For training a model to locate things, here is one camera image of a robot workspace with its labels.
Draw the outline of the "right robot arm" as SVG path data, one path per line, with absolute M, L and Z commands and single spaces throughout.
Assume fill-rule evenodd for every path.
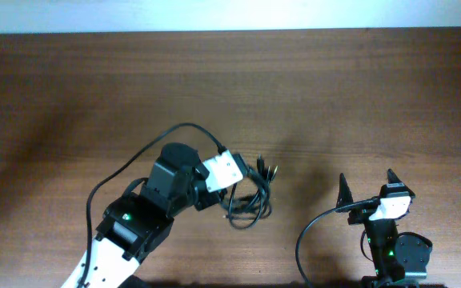
M 400 233 L 396 225 L 409 213 L 413 199 L 415 193 L 391 169 L 379 195 L 359 202 L 339 175 L 337 211 L 348 214 L 349 225 L 364 226 L 361 240 L 367 241 L 375 268 L 374 276 L 361 279 L 361 287 L 417 287 L 427 277 L 432 242 L 413 232 Z

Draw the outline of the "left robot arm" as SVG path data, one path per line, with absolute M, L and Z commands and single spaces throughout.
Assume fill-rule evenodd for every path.
M 221 202 L 227 187 L 245 174 L 242 159 L 229 150 L 201 161 L 186 144 L 166 144 L 150 176 L 134 180 L 106 208 L 89 250 L 62 288 L 130 284 L 146 257 L 168 237 L 176 215 Z

